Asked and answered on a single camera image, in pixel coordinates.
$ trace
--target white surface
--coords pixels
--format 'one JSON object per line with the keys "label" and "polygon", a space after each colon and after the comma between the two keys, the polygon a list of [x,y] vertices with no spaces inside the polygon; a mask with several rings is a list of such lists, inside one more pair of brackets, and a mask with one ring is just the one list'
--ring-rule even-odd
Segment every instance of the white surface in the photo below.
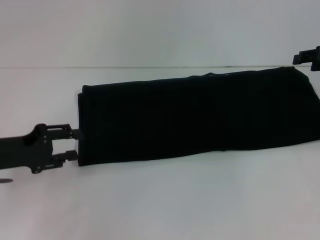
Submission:
{"label": "white surface", "polygon": [[317,0],[1,0],[0,67],[289,65]]}
{"label": "white surface", "polygon": [[[83,84],[227,73],[214,69],[0,69],[0,138],[78,126]],[[306,73],[320,93],[319,74]],[[319,141],[258,151],[0,171],[6,240],[319,240]],[[56,152],[73,149],[62,140]]]}

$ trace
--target black towel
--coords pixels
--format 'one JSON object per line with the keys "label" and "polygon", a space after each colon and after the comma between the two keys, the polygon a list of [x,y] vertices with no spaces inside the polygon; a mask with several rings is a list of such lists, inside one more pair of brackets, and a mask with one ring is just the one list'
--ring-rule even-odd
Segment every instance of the black towel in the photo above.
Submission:
{"label": "black towel", "polygon": [[84,85],[80,166],[318,140],[320,103],[294,67]]}

